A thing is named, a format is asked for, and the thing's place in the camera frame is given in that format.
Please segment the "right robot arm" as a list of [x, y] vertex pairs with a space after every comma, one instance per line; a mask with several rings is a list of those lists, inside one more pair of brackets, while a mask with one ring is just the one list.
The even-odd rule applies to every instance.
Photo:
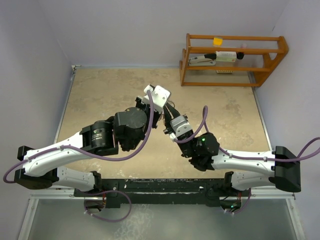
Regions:
[[250, 188], [274, 186], [278, 190], [301, 191], [301, 164], [284, 146], [265, 152], [234, 151], [221, 148], [213, 133], [197, 135], [188, 117], [169, 103], [163, 109], [164, 133], [177, 143], [182, 157], [201, 172], [227, 170], [222, 190], [228, 196]]

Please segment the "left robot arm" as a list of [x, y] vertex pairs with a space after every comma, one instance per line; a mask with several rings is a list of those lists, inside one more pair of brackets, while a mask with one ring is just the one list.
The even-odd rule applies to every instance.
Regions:
[[30, 190], [58, 185], [98, 196], [103, 191], [98, 172], [76, 171], [66, 165], [94, 158], [122, 162], [135, 157], [146, 145], [167, 102], [167, 96], [148, 92], [136, 98], [135, 107], [83, 127], [65, 140], [40, 149], [21, 146], [17, 156], [21, 168], [15, 170], [13, 182]]

